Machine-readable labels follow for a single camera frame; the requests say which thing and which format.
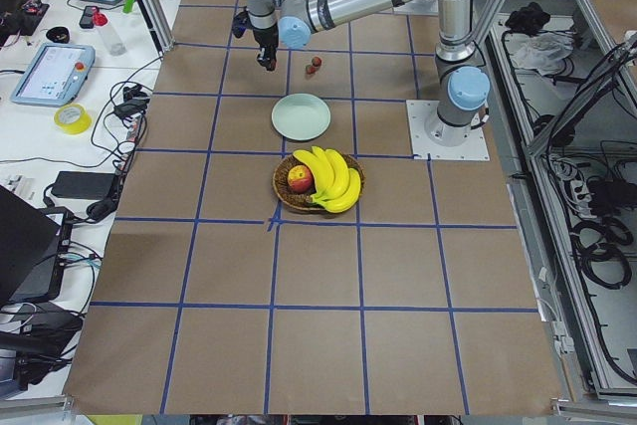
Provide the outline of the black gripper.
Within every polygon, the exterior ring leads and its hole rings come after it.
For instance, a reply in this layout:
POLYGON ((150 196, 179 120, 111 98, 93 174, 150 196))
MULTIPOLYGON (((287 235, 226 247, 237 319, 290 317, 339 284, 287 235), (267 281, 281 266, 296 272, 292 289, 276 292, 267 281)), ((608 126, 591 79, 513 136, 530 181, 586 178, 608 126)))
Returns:
POLYGON ((274 12, 255 14, 243 9, 233 18, 233 36, 240 39, 250 30, 260 51, 257 61, 267 71, 274 71, 277 64, 278 27, 274 12))

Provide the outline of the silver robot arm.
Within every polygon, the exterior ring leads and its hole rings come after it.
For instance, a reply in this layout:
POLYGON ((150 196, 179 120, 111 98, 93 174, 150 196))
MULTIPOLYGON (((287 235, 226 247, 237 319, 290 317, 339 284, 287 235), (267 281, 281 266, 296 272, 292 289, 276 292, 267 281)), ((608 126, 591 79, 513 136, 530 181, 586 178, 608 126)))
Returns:
MULTIPOLYGON (((232 34, 251 31, 258 43, 258 63, 271 72, 277 50, 304 48, 313 34, 357 19, 401 7, 414 0, 245 0, 232 22, 232 34)), ((477 42, 473 0, 434 0, 438 4, 439 40, 435 57, 441 98, 425 120, 426 134, 444 146, 462 144, 479 128, 475 115, 486 108, 491 84, 474 63, 477 42)))

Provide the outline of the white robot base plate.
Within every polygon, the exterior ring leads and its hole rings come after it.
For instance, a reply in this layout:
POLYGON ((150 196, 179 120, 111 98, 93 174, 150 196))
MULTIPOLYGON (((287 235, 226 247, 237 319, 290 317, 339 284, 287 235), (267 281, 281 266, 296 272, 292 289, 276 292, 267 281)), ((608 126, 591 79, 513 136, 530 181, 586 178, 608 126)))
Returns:
POLYGON ((438 101, 406 102, 412 156, 421 160, 489 161, 490 154, 476 111, 468 125, 444 123, 437 114, 438 101))

